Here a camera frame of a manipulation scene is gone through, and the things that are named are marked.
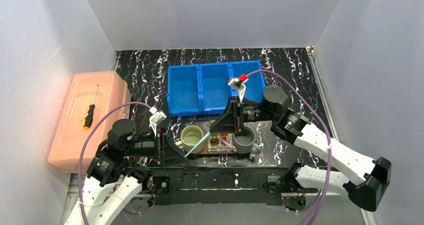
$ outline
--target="gray wall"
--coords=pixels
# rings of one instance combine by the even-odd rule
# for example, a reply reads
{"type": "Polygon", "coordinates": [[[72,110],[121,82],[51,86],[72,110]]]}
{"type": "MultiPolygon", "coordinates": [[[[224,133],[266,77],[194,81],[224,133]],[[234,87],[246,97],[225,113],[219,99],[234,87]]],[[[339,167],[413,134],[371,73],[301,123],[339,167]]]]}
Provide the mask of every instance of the gray wall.
{"type": "Polygon", "coordinates": [[[117,51],[314,45],[337,0],[88,0],[117,51]]]}
{"type": "Polygon", "coordinates": [[[315,55],[342,142],[392,162],[378,224],[423,224],[424,0],[339,0],[315,55]]]}
{"type": "Polygon", "coordinates": [[[115,51],[87,0],[0,0],[1,224],[58,225],[69,175],[48,164],[75,73],[115,51]]]}

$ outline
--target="metal frame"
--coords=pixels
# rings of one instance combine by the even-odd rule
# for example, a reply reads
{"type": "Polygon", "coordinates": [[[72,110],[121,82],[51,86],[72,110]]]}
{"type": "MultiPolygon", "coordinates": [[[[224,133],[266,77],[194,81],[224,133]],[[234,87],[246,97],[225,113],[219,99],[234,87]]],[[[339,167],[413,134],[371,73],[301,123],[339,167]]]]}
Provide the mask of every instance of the metal frame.
{"type": "MultiPolygon", "coordinates": [[[[318,91],[319,91],[319,94],[321,96],[321,100],[322,100],[322,104],[324,106],[325,114],[326,114],[328,122],[329,122],[331,133],[333,134],[333,137],[336,140],[339,140],[339,136],[338,136],[336,127],[334,125],[332,115],[330,113],[329,105],[328,105],[328,102],[327,102],[327,97],[326,97],[323,85],[321,83],[321,78],[320,78],[320,73],[319,73],[319,69],[318,69],[318,66],[317,66],[317,62],[314,58],[314,47],[308,46],[308,47],[306,47],[306,51],[307,51],[307,54],[308,54],[308,57],[309,57],[309,60],[310,60],[310,63],[311,63],[312,71],[314,73],[315,82],[317,84],[318,91]]],[[[116,57],[117,57],[116,60],[118,61],[119,57],[120,57],[119,52],[117,52],[116,57]]],[[[118,64],[117,62],[114,64],[114,66],[112,67],[112,70],[116,70],[117,64],[118,64]]],[[[122,183],[122,180],[123,180],[123,176],[119,179],[119,181],[116,184],[120,185],[122,183]]],[[[282,193],[281,195],[282,196],[289,196],[289,195],[291,195],[291,193],[282,193]]],[[[306,194],[306,196],[316,196],[316,195],[317,194],[313,193],[313,192],[308,192],[306,194]]],[[[336,193],[327,193],[327,195],[339,196],[336,193]]],[[[150,196],[151,196],[150,194],[138,194],[135,198],[144,198],[144,197],[150,197],[150,196]]],[[[65,206],[65,209],[64,209],[64,212],[63,212],[61,224],[63,224],[66,221],[67,217],[70,215],[72,208],[75,206],[75,203],[77,201],[78,201],[78,179],[77,179],[76,175],[72,175],[71,178],[70,178],[69,190],[68,190],[67,199],[66,199],[66,206],[65,206]]],[[[377,225],[376,220],[375,220],[372,212],[369,212],[369,211],[366,211],[366,210],[363,210],[363,209],[361,209],[361,212],[362,212],[362,216],[363,216],[363,219],[364,219],[364,223],[366,225],[377,225]]]]}
{"type": "Polygon", "coordinates": [[[111,71],[115,71],[118,68],[118,64],[119,64],[119,59],[121,58],[121,53],[122,51],[117,51],[116,52],[116,59],[115,59],[115,63],[113,64],[112,68],[110,69],[111,71]]]}

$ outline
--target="blue compartment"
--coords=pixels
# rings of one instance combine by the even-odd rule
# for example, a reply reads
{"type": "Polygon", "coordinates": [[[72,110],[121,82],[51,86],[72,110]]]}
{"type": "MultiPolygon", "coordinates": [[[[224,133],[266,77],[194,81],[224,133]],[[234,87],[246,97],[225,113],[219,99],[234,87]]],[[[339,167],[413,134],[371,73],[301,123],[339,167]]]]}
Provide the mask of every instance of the blue compartment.
{"type": "Polygon", "coordinates": [[[195,115],[203,110],[198,73],[197,65],[169,67],[167,101],[171,116],[195,115]]]}
{"type": "MultiPolygon", "coordinates": [[[[240,77],[242,74],[247,75],[250,72],[262,69],[261,63],[258,60],[230,62],[229,66],[232,68],[232,74],[235,78],[240,77]]],[[[260,103],[265,89],[264,75],[262,72],[250,76],[245,85],[246,92],[244,97],[248,100],[260,103]]]]}
{"type": "Polygon", "coordinates": [[[232,89],[227,83],[232,76],[228,62],[201,64],[199,74],[204,114],[223,113],[232,96],[232,89]]]}
{"type": "MultiPolygon", "coordinates": [[[[259,61],[178,65],[168,68],[170,116],[221,114],[237,92],[228,86],[231,77],[261,69],[259,61]]],[[[265,89],[262,73],[249,77],[245,98],[260,103],[265,89]]]]}

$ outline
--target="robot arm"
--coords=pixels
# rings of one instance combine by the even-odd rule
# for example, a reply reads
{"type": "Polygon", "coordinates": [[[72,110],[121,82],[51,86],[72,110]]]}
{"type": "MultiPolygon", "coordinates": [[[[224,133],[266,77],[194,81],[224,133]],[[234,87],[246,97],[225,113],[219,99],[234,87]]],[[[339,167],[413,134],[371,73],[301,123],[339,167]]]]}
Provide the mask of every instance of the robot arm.
{"type": "MultiPolygon", "coordinates": [[[[156,131],[157,125],[167,116],[163,111],[157,111],[154,107],[149,111],[152,113],[149,118],[149,127],[153,129],[156,138],[159,136],[156,131]]],[[[129,200],[142,190],[142,183],[146,182],[151,174],[146,167],[139,165],[128,172],[123,184],[104,203],[119,177],[125,174],[125,170],[129,166],[128,154],[137,151],[153,154],[158,152],[157,149],[155,150],[153,141],[149,140],[144,143],[136,143],[133,121],[120,119],[113,124],[112,129],[107,134],[107,140],[99,145],[88,167],[82,189],[83,206],[89,224],[111,224],[129,200]]],[[[65,222],[65,225],[67,224],[85,224],[80,202],[77,202],[73,208],[65,222]]]]}
{"type": "MultiPolygon", "coordinates": [[[[90,224],[92,224],[95,220],[103,202],[114,186],[115,182],[100,186],[100,181],[93,176],[85,178],[82,197],[84,200],[83,205],[85,207],[85,214],[87,215],[87,219],[90,224]]],[[[83,215],[81,212],[81,203],[75,203],[65,225],[84,225],[83,215]]]]}
{"type": "Polygon", "coordinates": [[[142,191],[142,184],[152,176],[147,167],[137,164],[125,176],[122,184],[101,206],[93,225],[110,225],[127,203],[142,191]]]}
{"type": "MultiPolygon", "coordinates": [[[[237,78],[228,81],[238,90],[243,86],[237,78]]],[[[224,113],[209,128],[211,133],[239,133],[244,123],[272,121],[271,131],[280,139],[306,149],[327,162],[326,135],[306,117],[289,108],[291,99],[276,85],[267,86],[261,103],[232,97],[224,113]]],[[[392,164],[384,157],[373,159],[353,151],[331,138],[332,165],[340,172],[331,171],[329,191],[347,194],[358,207],[374,212],[390,183],[392,164]]],[[[326,172],[294,164],[280,181],[296,191],[299,188],[324,187],[326,172]]]]}
{"type": "MultiPolygon", "coordinates": [[[[301,163],[295,163],[292,169],[298,169],[296,172],[295,181],[301,188],[315,188],[322,190],[326,181],[326,171],[323,169],[313,168],[310,166],[303,165],[301,163]]],[[[347,178],[343,173],[339,171],[331,171],[328,182],[328,192],[347,196],[348,192],[343,188],[343,184],[348,183],[347,178]]]]}

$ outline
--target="purple cable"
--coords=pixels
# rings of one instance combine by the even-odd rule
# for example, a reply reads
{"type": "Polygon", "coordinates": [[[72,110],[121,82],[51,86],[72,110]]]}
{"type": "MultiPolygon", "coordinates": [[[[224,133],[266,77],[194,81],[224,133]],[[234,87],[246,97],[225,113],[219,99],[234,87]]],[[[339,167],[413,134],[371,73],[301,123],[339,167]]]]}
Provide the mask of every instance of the purple cable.
{"type": "Polygon", "coordinates": [[[311,204],[309,206],[305,207],[304,209],[299,210],[298,212],[299,213],[306,212],[307,210],[309,210],[310,208],[312,208],[313,206],[315,206],[315,204],[319,200],[319,197],[321,196],[321,193],[322,193],[322,190],[319,190],[318,191],[318,194],[316,195],[315,199],[311,202],[311,204]]]}
{"type": "Polygon", "coordinates": [[[122,214],[122,216],[125,218],[125,220],[131,224],[131,225],[135,225],[128,217],[127,215],[125,215],[125,213],[123,211],[120,212],[122,214]]]}
{"type": "Polygon", "coordinates": [[[327,194],[327,190],[329,188],[329,179],[330,179],[331,162],[332,162],[332,150],[331,150],[331,146],[330,146],[331,136],[330,136],[329,129],[327,128],[326,124],[321,119],[321,117],[314,111],[314,109],[308,104],[308,102],[306,102],[306,100],[296,91],[296,89],[284,77],[282,77],[278,73],[275,73],[275,72],[269,71],[269,70],[265,70],[265,69],[252,71],[252,72],[248,73],[246,76],[250,77],[251,75],[257,74],[257,73],[268,73],[268,74],[272,74],[272,75],[276,76],[277,78],[281,79],[294,92],[294,94],[296,94],[296,96],[299,97],[299,99],[306,105],[306,107],[310,110],[310,112],[316,117],[318,122],[324,127],[324,132],[325,132],[325,135],[327,136],[327,143],[328,143],[328,146],[329,146],[329,148],[328,148],[328,159],[327,159],[327,170],[326,170],[326,175],[325,175],[324,188],[322,189],[322,194],[317,195],[317,197],[319,197],[319,201],[317,202],[316,206],[299,223],[299,225],[302,225],[308,219],[308,217],[313,213],[312,217],[310,218],[309,222],[307,223],[308,225],[310,225],[310,224],[312,224],[312,222],[317,217],[318,212],[320,211],[321,206],[324,203],[324,200],[325,200],[325,197],[326,197],[326,194],[327,194]]]}
{"type": "MultiPolygon", "coordinates": [[[[117,190],[117,186],[115,185],[114,187],[113,187],[113,191],[115,192],[117,190]]],[[[127,209],[122,209],[122,211],[121,211],[121,213],[122,212],[124,212],[124,213],[127,213],[127,214],[131,214],[131,215],[140,215],[140,214],[142,214],[142,212],[136,212],[136,211],[130,211],[130,210],[127,210],[127,209]]]]}
{"type": "Polygon", "coordinates": [[[79,200],[81,201],[81,204],[79,206],[81,207],[81,215],[82,215],[82,219],[84,220],[85,225],[90,225],[90,223],[89,223],[89,220],[87,218],[86,210],[85,210],[84,204],[83,204],[84,203],[84,201],[83,201],[83,182],[82,182],[82,179],[81,179],[81,173],[82,173],[82,169],[83,169],[84,152],[86,151],[87,144],[89,143],[91,137],[93,136],[95,131],[100,127],[100,125],[106,120],[106,118],[109,117],[116,110],[118,110],[122,107],[128,106],[128,105],[143,105],[148,110],[150,110],[152,108],[151,106],[147,105],[146,103],[140,102],[140,101],[131,101],[131,102],[127,102],[127,103],[124,103],[122,105],[115,107],[114,109],[110,110],[106,115],[104,115],[104,117],[102,119],[100,119],[100,121],[96,124],[96,126],[90,132],[90,134],[88,135],[87,139],[84,142],[84,145],[82,146],[81,154],[79,155],[79,161],[78,161],[78,196],[79,196],[79,200]]]}

